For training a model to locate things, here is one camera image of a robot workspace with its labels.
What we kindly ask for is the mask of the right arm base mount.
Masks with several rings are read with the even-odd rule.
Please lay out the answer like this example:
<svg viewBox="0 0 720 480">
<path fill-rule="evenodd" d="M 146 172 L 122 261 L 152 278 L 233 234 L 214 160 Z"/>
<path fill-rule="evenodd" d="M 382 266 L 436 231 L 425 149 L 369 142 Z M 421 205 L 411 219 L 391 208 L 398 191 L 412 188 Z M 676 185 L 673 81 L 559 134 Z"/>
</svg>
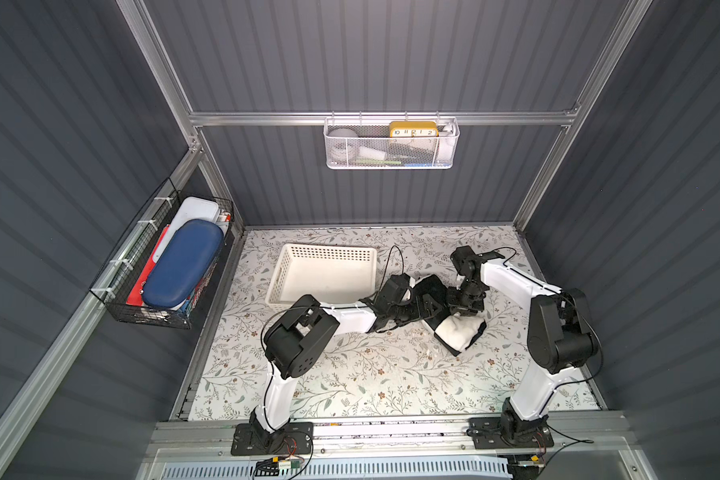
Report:
<svg viewBox="0 0 720 480">
<path fill-rule="evenodd" d="M 466 435 L 478 450 L 535 448 L 544 452 L 554 446 L 546 420 L 518 420 L 512 415 L 475 417 L 468 420 Z"/>
</svg>

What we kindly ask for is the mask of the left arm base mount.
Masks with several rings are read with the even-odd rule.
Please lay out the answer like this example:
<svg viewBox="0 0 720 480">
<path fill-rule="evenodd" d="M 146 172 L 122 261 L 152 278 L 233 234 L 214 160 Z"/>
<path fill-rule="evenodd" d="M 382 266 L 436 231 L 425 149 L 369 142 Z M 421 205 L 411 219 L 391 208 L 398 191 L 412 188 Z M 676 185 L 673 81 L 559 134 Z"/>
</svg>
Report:
<svg viewBox="0 0 720 480">
<path fill-rule="evenodd" d="M 235 428 L 230 454 L 236 457 L 309 455 L 313 439 L 312 422 L 289 422 L 275 432 L 267 432 L 258 423 L 244 423 Z"/>
</svg>

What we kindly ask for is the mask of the white perforated plastic basket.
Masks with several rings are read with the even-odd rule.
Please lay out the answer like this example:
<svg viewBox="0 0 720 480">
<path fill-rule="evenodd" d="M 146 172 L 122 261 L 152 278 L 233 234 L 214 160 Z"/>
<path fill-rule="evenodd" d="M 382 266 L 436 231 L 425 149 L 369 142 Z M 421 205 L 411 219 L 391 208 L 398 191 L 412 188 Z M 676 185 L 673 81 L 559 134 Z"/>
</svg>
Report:
<svg viewBox="0 0 720 480">
<path fill-rule="evenodd" d="M 371 247 L 287 243 L 265 303 L 282 310 L 305 294 L 323 303 L 353 303 L 376 290 L 376 271 L 377 250 Z"/>
</svg>

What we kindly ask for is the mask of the black white checkered pillowcase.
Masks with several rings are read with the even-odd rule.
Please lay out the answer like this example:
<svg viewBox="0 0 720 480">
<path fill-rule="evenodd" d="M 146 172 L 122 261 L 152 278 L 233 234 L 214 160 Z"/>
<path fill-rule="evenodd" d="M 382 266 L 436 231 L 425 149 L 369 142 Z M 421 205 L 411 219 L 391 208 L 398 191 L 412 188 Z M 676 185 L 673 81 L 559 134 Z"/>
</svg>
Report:
<svg viewBox="0 0 720 480">
<path fill-rule="evenodd" d="M 411 280 L 411 298 L 424 297 L 426 305 L 432 310 L 429 320 L 421 320 L 435 339 L 453 356 L 457 357 L 469 349 L 484 333 L 487 321 L 484 311 L 476 316 L 452 315 L 446 301 L 446 290 L 436 275 Z"/>
</svg>

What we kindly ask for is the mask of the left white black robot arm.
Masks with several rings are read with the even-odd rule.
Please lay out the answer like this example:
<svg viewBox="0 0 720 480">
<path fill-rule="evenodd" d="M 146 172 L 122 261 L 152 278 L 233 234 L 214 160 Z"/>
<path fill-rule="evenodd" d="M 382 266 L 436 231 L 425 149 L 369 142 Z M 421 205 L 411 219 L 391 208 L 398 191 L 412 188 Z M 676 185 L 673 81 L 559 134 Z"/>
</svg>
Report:
<svg viewBox="0 0 720 480">
<path fill-rule="evenodd" d="M 270 375 L 251 423 L 271 435 L 289 422 L 298 379 L 315 365 L 334 337 L 379 333 L 388 323 L 398 328 L 427 320 L 439 311 L 422 300 L 377 306 L 368 299 L 330 304 L 310 294 L 301 296 L 262 335 Z"/>
</svg>

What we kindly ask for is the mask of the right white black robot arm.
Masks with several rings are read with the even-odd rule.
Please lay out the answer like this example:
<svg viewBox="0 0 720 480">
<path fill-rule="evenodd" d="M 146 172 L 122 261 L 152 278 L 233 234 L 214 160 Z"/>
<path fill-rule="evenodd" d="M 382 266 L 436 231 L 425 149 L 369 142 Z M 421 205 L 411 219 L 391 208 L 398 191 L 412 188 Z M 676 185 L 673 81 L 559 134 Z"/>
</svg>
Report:
<svg viewBox="0 0 720 480">
<path fill-rule="evenodd" d="M 451 291 L 453 307 L 474 309 L 487 291 L 496 290 L 528 314 L 526 344 L 532 362 L 509 397 L 504 416 L 540 422 L 557 390 L 590 380 L 581 368 L 601 352 L 588 321 L 586 296 L 524 273 L 496 250 L 478 254 L 462 246 L 450 259 L 462 278 L 461 286 Z"/>
</svg>

